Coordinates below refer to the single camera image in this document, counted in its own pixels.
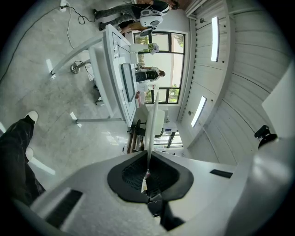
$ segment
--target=desk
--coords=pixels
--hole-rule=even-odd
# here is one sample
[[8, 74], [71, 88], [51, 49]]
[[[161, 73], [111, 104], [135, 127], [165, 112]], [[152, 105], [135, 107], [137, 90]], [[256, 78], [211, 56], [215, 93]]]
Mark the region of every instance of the desk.
[[[88, 50], [94, 79], [108, 112], [107, 119], [77, 119], [76, 123], [124, 121], [130, 127], [136, 111], [135, 99], [128, 101], [121, 64], [131, 64], [130, 43], [110, 24], [99, 35], [85, 41], [67, 54], [51, 71], [55, 74], [66, 62]], [[137, 91], [134, 64], [132, 80]], [[120, 111], [122, 118], [113, 118]]]

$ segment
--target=concrete floor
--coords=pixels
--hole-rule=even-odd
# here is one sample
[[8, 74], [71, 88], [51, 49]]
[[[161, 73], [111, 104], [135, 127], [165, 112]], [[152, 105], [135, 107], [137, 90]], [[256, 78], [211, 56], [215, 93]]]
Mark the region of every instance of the concrete floor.
[[[24, 31], [42, 14], [59, 6], [59, 2], [46, 0], [31, 9], [12, 33], [2, 59], [7, 55], [5, 61], [9, 61]], [[79, 13], [93, 20], [93, 8], [107, 9], [122, 1], [69, 2]], [[8, 128], [31, 110], [39, 114], [29, 146], [36, 159], [56, 171], [54, 181], [45, 188], [82, 166], [122, 155], [129, 138], [128, 127], [123, 122], [83, 124], [79, 128], [72, 121], [71, 112], [77, 118], [108, 116], [105, 107], [94, 102], [99, 95], [85, 69], [76, 75], [70, 72], [70, 64], [88, 59], [88, 53], [78, 55], [51, 79], [46, 60], [50, 59], [55, 66], [72, 50], [66, 35], [69, 16], [68, 10], [61, 13], [56, 9], [37, 22], [21, 41], [0, 84], [0, 122], [4, 127]], [[78, 16], [72, 11], [69, 36], [74, 46], [99, 33], [97, 23], [80, 25]], [[4, 65], [0, 68], [2, 73], [6, 69]]]

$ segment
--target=table top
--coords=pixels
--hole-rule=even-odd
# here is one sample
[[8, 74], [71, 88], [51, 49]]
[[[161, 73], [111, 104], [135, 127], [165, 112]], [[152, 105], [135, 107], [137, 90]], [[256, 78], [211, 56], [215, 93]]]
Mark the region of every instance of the table top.
[[131, 64], [133, 74], [133, 84], [135, 92], [137, 91], [135, 79], [135, 67], [131, 62], [130, 43], [121, 35], [112, 25], [106, 26], [106, 46], [110, 60], [111, 78], [113, 80], [114, 91], [116, 93], [119, 109], [122, 113], [124, 120], [130, 127], [136, 111], [135, 99], [131, 102], [128, 101], [124, 79], [121, 70], [121, 64]]

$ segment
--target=white shoe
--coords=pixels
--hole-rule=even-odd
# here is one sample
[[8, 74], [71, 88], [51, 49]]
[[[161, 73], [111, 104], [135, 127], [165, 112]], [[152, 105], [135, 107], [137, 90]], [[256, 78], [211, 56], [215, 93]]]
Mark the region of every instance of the white shoe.
[[36, 111], [30, 111], [27, 116], [29, 116], [35, 123], [38, 120], [38, 113]]
[[34, 157], [33, 149], [31, 149], [30, 147], [27, 147], [26, 156], [27, 156], [28, 160], [31, 161]]

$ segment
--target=flower pot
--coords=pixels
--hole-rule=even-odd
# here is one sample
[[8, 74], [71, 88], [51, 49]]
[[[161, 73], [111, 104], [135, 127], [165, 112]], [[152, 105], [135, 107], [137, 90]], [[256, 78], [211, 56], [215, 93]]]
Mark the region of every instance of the flower pot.
[[137, 53], [141, 50], [144, 49], [148, 49], [148, 45], [147, 44], [138, 44], [138, 43], [134, 43], [130, 45], [130, 50], [134, 53]]

